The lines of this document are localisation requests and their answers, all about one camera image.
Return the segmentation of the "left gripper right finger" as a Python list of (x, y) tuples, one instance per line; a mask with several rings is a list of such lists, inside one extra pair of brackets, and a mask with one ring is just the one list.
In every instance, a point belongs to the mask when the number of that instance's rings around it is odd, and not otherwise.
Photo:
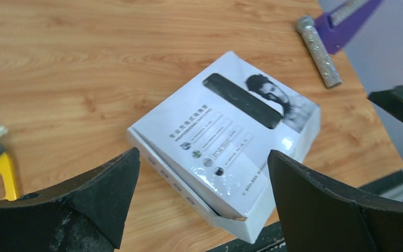
[(288, 251), (403, 251), (403, 202), (349, 186), (277, 150), (268, 168)]

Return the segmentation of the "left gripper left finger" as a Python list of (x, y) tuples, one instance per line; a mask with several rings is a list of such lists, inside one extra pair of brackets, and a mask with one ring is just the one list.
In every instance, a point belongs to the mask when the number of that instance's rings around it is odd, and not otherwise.
[(0, 200), (0, 251), (114, 251), (140, 171), (131, 148), (59, 184)]

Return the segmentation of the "white box with black tray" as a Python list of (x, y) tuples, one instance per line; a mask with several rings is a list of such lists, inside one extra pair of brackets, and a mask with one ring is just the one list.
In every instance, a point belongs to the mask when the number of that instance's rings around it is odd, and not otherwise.
[(127, 130), (210, 225), (253, 244), (275, 209), (267, 160), (303, 162), (321, 108), (229, 51)]

